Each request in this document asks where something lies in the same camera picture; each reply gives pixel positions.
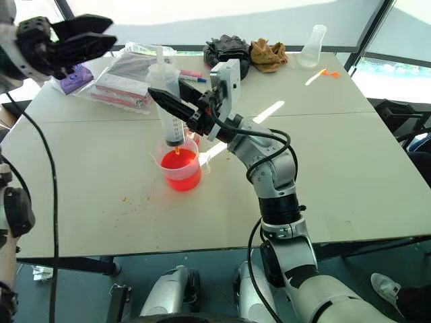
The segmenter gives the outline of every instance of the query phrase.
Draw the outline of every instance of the purple package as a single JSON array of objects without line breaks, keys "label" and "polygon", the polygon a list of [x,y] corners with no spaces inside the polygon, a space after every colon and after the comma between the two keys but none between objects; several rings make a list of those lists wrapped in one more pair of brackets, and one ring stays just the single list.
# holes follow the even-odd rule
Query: purple package
[{"label": "purple package", "polygon": [[75,73],[69,74],[65,79],[56,80],[64,94],[69,94],[79,89],[94,78],[92,72],[82,64],[75,65],[73,69],[75,69]]}]

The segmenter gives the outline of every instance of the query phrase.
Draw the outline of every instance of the shoe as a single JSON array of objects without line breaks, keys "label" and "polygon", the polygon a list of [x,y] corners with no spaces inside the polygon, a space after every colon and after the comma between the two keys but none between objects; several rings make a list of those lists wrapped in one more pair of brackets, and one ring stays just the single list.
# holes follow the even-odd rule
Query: shoe
[{"label": "shoe", "polygon": [[402,315],[397,306],[398,292],[401,285],[394,282],[389,277],[374,273],[371,275],[371,285],[374,291],[385,301],[390,303]]}]

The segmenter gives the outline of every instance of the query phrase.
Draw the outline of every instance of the table leg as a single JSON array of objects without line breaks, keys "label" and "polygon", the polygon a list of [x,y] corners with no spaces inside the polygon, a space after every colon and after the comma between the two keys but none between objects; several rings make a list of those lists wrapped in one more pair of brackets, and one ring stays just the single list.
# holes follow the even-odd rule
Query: table leg
[{"label": "table leg", "polygon": [[408,246],[410,244],[427,240],[431,240],[431,236],[367,242],[325,244],[324,246],[314,246],[314,251],[316,252],[317,260],[324,260],[338,256],[342,258],[348,258],[351,256],[359,256],[360,254],[368,254],[371,252]]},{"label": "table leg", "polygon": [[[40,266],[53,266],[52,258],[22,258],[19,262],[38,264]],[[114,262],[114,257],[103,256],[99,260],[86,257],[60,257],[58,267],[73,271],[87,271],[108,276],[117,276],[121,272],[121,266]]]}]

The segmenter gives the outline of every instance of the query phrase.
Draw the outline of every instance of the pen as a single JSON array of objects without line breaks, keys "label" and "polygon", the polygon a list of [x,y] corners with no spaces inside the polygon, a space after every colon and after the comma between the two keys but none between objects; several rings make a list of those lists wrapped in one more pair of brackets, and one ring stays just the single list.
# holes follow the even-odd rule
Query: pen
[{"label": "pen", "polygon": [[181,74],[180,74],[180,79],[188,79],[189,81],[195,81],[199,83],[205,83],[207,81],[206,79],[202,79],[200,77],[193,77],[193,76],[181,75]]}]

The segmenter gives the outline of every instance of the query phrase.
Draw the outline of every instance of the marker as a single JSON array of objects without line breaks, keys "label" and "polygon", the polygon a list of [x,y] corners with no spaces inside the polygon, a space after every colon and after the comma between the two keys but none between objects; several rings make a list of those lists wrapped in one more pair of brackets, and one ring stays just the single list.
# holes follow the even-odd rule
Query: marker
[{"label": "marker", "polygon": [[185,76],[193,76],[193,77],[200,77],[200,78],[202,78],[202,75],[203,75],[202,72],[187,71],[186,69],[182,69],[180,71],[180,74]]},{"label": "marker", "polygon": [[207,82],[206,79],[202,79],[200,77],[193,77],[193,76],[181,75],[181,74],[180,74],[180,79],[187,79],[189,81],[195,81],[195,82],[199,82],[199,83],[206,83]]}]

